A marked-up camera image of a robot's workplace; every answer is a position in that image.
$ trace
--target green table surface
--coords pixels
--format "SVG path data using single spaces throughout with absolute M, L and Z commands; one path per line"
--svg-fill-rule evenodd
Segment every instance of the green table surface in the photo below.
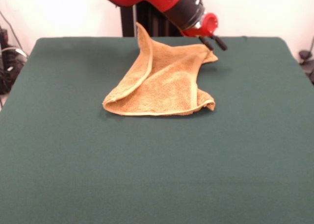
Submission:
M 0 112 L 0 223 L 313 224 L 314 89 L 281 39 L 224 40 L 216 110 L 154 118 L 102 108 L 135 38 L 40 39 Z

